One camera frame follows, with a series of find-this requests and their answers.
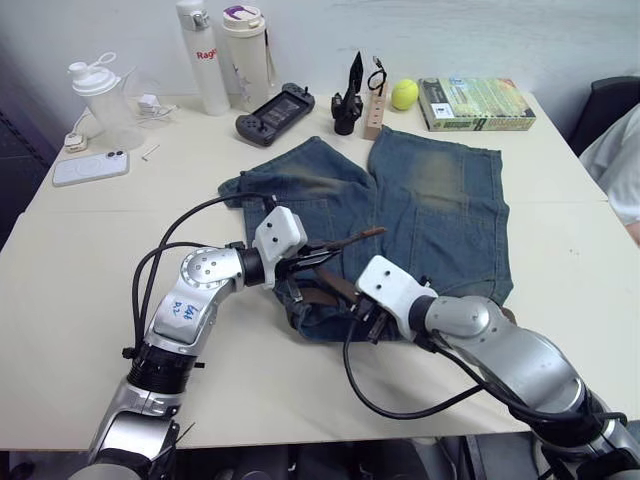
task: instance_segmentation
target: metal pin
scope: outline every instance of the metal pin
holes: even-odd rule
[[[145,153],[143,153],[143,154],[142,154],[142,157],[141,157],[141,158],[142,158],[145,162],[148,162],[148,161],[149,161],[149,159],[147,158],[147,155],[150,155],[151,153],[153,153],[153,152],[154,152],[154,151],[155,151],[159,146],[160,146],[160,144],[158,144],[158,145],[156,145],[156,146],[154,146],[154,147],[151,147],[151,149],[149,149],[149,151],[148,151],[148,152],[145,152]]]

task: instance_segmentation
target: white table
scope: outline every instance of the white table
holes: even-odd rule
[[[511,206],[515,288],[507,306],[543,332],[612,408],[640,417],[640,255],[604,195],[537,102],[529,132],[435,134],[416,108],[386,112],[392,128],[503,151]],[[272,147],[236,137],[233,121],[184,107],[132,152],[131,172],[53,188],[45,179],[0,253],[0,449],[84,449],[132,341],[131,276],[173,219],[216,195],[223,180],[320,135],[364,165],[371,142],[331,133],[328,98]],[[155,144],[149,156],[140,155]],[[94,146],[102,150],[99,142]],[[220,245],[243,238],[238,211],[213,207],[174,240]],[[173,285],[185,252],[163,257],[152,304]],[[365,392],[390,409],[417,409],[470,386],[457,368],[408,344],[355,345]],[[444,436],[522,430],[487,395],[434,417],[396,422],[361,405],[339,345],[302,340],[269,292],[247,289],[222,305],[178,421],[196,426],[183,447]]]

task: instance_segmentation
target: green book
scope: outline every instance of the green book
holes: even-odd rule
[[[420,108],[429,130],[529,130],[536,116],[508,78],[423,78]]]

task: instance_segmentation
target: small wooden stand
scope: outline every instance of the small wooden stand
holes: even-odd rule
[[[382,116],[387,103],[387,83],[382,86],[382,95],[377,91],[371,92],[369,100],[369,112],[367,113],[367,124],[364,127],[364,138],[375,140],[382,130]]]

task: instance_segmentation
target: game controller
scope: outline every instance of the game controller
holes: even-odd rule
[[[247,140],[269,146],[294,123],[313,110],[316,101],[307,87],[285,83],[282,91],[250,115],[236,119],[236,130]]]

